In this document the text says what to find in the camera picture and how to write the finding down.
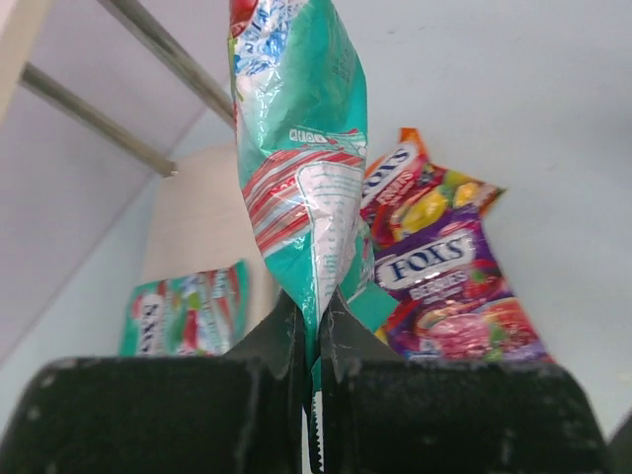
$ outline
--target purple candy bag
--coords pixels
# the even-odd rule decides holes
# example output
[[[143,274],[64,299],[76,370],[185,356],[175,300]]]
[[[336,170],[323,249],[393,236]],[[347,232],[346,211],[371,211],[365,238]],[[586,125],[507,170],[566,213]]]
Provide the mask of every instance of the purple candy bag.
[[[377,254],[375,277],[400,301],[385,330],[405,357],[551,360],[472,205]]]

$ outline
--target red stripe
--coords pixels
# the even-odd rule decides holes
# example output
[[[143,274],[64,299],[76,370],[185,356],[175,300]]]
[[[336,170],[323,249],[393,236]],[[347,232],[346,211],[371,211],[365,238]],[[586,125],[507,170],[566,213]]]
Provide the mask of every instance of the red stripe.
[[[213,288],[213,285],[215,284],[215,272],[217,272],[217,270],[209,270],[208,272],[205,272],[208,288]]]
[[[319,160],[319,161],[323,163],[339,163],[339,164],[349,164],[349,165],[354,166],[354,165],[360,164],[363,160],[362,158],[355,155],[350,155],[349,153],[336,153],[332,156],[328,156],[324,160]],[[285,192],[286,190],[283,190],[283,196],[288,196],[288,194]],[[253,219],[252,216],[257,215],[260,207],[266,204],[266,202],[273,197],[274,196],[271,196],[270,194],[261,193],[260,195],[260,193],[258,193],[256,200],[251,200],[250,203],[246,203],[246,205],[248,206],[248,212],[251,215],[251,220]]]
[[[298,189],[294,187],[293,189],[288,189],[284,191],[283,194],[271,197],[270,199],[268,199],[268,201],[264,202],[264,205],[262,205],[260,208],[253,209],[254,213],[251,213],[249,211],[250,221],[253,224],[253,228],[257,227],[266,218],[266,216],[268,216],[273,211],[273,209],[277,207],[280,202],[288,200],[292,197],[299,197],[300,202],[297,202],[296,204],[302,203],[302,197],[298,193]]]
[[[274,173],[273,175],[267,177],[266,180],[262,182],[262,185],[259,186],[259,188],[253,194],[246,195],[244,192],[244,201],[246,202],[246,205],[248,206],[252,205],[252,201],[255,199],[258,199],[260,195],[266,194],[269,191],[270,187],[277,185],[279,183],[282,183],[283,181],[289,178],[293,178],[294,171],[300,168],[302,165],[306,163],[310,163],[312,161],[321,161],[323,158],[333,153],[334,151],[335,150],[328,150],[328,151],[318,151],[315,153],[308,153],[307,156],[298,160],[293,165],[287,168],[282,168],[277,173]],[[278,163],[275,163],[275,165],[272,166],[272,168],[275,168],[277,166],[278,166]]]
[[[248,184],[246,184],[246,188],[244,188],[243,190],[244,196],[250,193],[253,186],[255,186],[266,175],[270,168],[274,168],[280,165],[283,161],[291,160],[294,156],[302,153],[303,151],[305,150],[280,150],[266,158],[261,167],[257,171],[255,171],[255,173],[253,173],[253,176],[250,177],[250,180],[248,180]]]
[[[158,287],[156,288],[156,294],[161,297],[165,297],[167,295],[167,281],[163,279],[158,283]]]
[[[230,305],[228,304],[228,295],[226,294],[228,289],[226,287],[227,281],[224,282],[224,289],[219,293],[220,296],[213,297],[213,294],[215,293],[215,287],[217,285],[217,272],[217,270],[214,270],[213,281],[208,281],[208,288],[206,289],[206,291],[208,291],[208,294],[206,295],[206,301],[208,301],[209,304],[211,300],[215,301],[215,303],[219,306],[219,317],[224,320],[224,322],[228,325],[229,330],[232,332],[233,318],[230,314]]]
[[[228,269],[228,280],[230,281],[232,292],[235,295],[235,305],[239,308],[239,304],[241,303],[241,287],[239,286],[239,278],[237,277],[237,270],[234,266]]]
[[[301,218],[293,221],[289,226],[283,228],[283,232],[279,232],[278,234],[271,236],[265,241],[260,241],[257,245],[259,245],[259,249],[261,250],[261,252],[265,254],[269,250],[269,248],[278,244],[279,242],[282,242],[283,240],[288,239],[291,234],[302,230],[303,227],[305,227],[307,224],[309,224],[309,217],[307,217],[307,214],[305,214]]]
[[[278,215],[275,220],[273,220],[270,224],[266,226],[266,228],[259,232],[255,236],[255,240],[258,242],[265,242],[270,238],[271,235],[279,232],[279,227],[286,227],[292,225],[292,222],[296,219],[302,218],[303,215],[307,214],[307,208],[304,204],[297,204],[295,207],[290,209],[288,212],[285,212],[281,215]]]

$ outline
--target metal rod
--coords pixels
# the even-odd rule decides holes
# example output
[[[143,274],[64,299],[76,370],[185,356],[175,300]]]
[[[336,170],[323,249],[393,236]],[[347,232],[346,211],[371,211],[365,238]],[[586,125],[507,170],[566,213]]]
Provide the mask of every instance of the metal rod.
[[[138,0],[98,0],[231,127],[232,101]]]
[[[133,136],[111,118],[106,117],[98,109],[30,63],[27,63],[22,73],[21,84],[71,117],[89,125],[162,176],[176,174],[174,162],[167,160],[151,146]]]

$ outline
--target candy bag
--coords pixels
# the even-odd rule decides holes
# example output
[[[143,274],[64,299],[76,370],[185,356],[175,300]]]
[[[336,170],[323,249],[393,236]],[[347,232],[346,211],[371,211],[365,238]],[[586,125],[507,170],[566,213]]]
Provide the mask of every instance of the candy bag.
[[[359,294],[352,311],[376,296],[359,218],[364,74],[330,0],[232,0],[229,57],[242,194],[266,265],[303,313],[312,365],[336,287]]]
[[[395,151],[366,170],[360,213],[377,248],[385,249],[466,204],[484,214],[502,192],[431,163],[419,132],[402,128]]]
[[[475,205],[445,214],[376,256],[400,301],[384,329],[408,358],[550,360],[485,239]]]
[[[221,356],[246,328],[246,264],[137,287],[130,298],[122,356]]]

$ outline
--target ceiling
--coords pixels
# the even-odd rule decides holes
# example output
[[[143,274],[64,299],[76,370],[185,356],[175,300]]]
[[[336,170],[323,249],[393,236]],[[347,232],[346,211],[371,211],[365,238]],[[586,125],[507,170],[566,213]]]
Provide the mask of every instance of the ceiling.
[[[142,3],[227,83],[225,2]],[[94,0],[55,0],[31,63],[164,154],[204,111],[199,98]],[[0,127],[0,163],[1,363],[151,172],[24,89]]]

